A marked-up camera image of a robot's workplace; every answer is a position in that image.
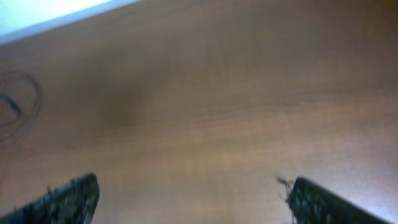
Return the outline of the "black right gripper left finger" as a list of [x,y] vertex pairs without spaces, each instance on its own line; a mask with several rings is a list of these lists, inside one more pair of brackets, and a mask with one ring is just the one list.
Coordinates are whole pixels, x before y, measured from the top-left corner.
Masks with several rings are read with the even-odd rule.
[[100,197],[97,176],[89,173],[1,217],[1,223],[91,223]]

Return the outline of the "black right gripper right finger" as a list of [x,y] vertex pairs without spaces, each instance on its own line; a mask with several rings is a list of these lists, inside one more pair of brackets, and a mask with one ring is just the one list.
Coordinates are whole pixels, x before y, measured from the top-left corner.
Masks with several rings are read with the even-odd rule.
[[389,222],[345,200],[305,177],[276,181],[285,186],[283,201],[294,224],[388,224]]

